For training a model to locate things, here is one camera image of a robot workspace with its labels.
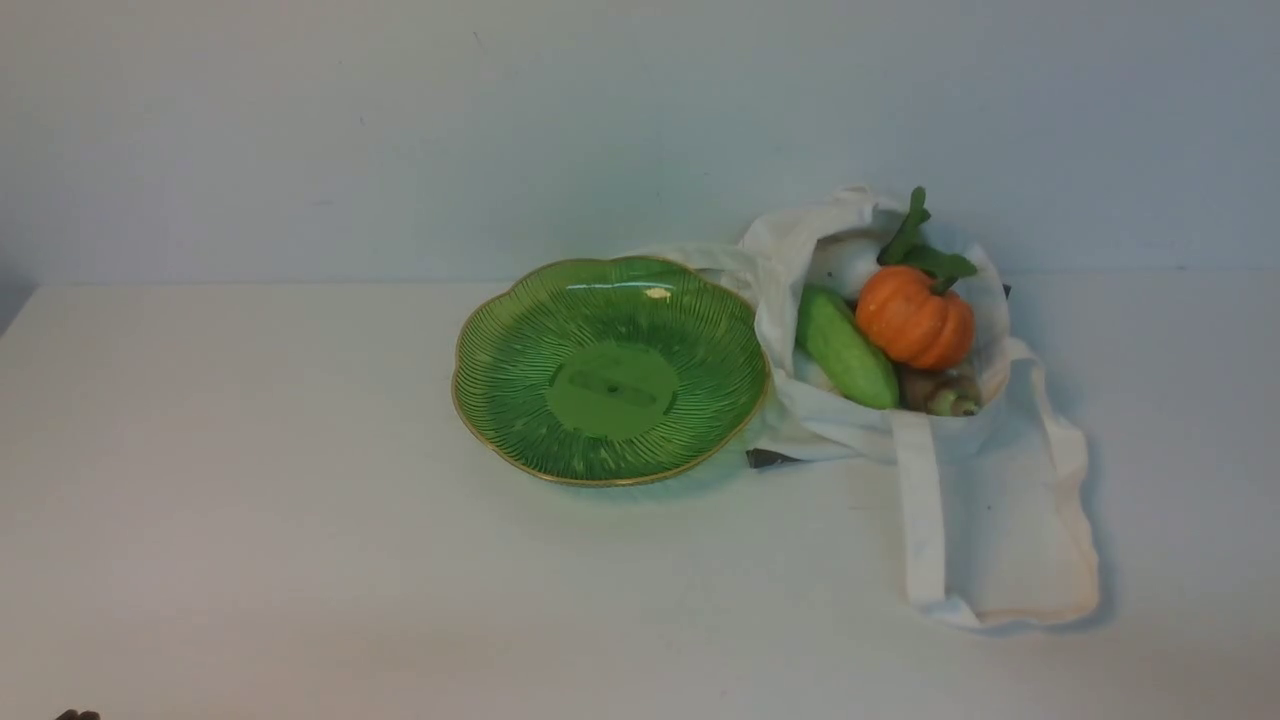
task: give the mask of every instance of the white vegetable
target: white vegetable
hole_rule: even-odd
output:
[[[808,282],[828,287],[852,302],[867,281],[879,270],[876,256],[883,243],[874,237],[833,237],[813,251]]]

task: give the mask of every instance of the green leaf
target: green leaf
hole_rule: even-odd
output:
[[[911,247],[901,264],[924,270],[938,279],[959,279],[978,274],[978,266],[964,255],[942,252],[928,245]]]
[[[923,225],[932,215],[924,209],[924,188],[916,186],[911,191],[911,204],[906,210],[906,217],[902,218],[902,224],[897,227],[897,232],[893,233],[893,238],[888,241],[888,245],[881,250],[879,256],[876,260],[881,265],[897,265],[906,258],[906,254],[915,246],[924,242],[920,234],[920,225]]]

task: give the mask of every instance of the canvas bag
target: canvas bag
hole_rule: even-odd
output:
[[[863,456],[896,464],[906,596],[916,610],[970,629],[1083,618],[1098,605],[1098,557],[1080,505],[1085,439],[1051,407],[1039,357],[1010,334],[1005,288],[979,246],[929,238],[978,268],[955,290],[977,320],[979,414],[873,410],[797,377],[813,380],[812,370],[797,370],[795,331],[819,240],[847,231],[891,234],[904,210],[868,187],[849,187],[823,202],[760,217],[737,247],[681,245],[628,255],[704,272],[755,307],[773,374],[755,447],[797,460]],[[1028,372],[1015,373],[1016,365]],[[988,442],[992,436],[1000,442]],[[991,515],[997,506],[1001,515]]]

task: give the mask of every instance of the green cucumber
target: green cucumber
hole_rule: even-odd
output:
[[[854,325],[854,314],[836,292],[806,284],[796,316],[796,345],[818,363],[832,384],[854,402],[897,407],[893,364]]]

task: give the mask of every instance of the white wall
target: white wall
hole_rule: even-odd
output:
[[[1275,0],[0,0],[0,261],[511,277],[869,181],[1010,269],[1280,266],[1277,37]]]

